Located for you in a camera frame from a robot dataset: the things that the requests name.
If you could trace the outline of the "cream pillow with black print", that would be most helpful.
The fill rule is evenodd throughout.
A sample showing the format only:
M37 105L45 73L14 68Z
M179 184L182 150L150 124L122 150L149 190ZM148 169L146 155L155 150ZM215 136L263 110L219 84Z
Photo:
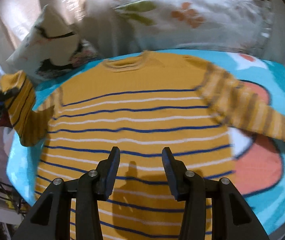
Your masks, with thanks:
M94 46L46 5L28 35L6 60L34 83L63 76L100 57Z

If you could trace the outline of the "white floral pillow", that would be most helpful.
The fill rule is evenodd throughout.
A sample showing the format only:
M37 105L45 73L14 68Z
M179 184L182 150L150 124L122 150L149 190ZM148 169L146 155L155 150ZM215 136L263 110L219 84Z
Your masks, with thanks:
M270 0L84 0L84 23L106 56L162 49L257 55L269 40Z

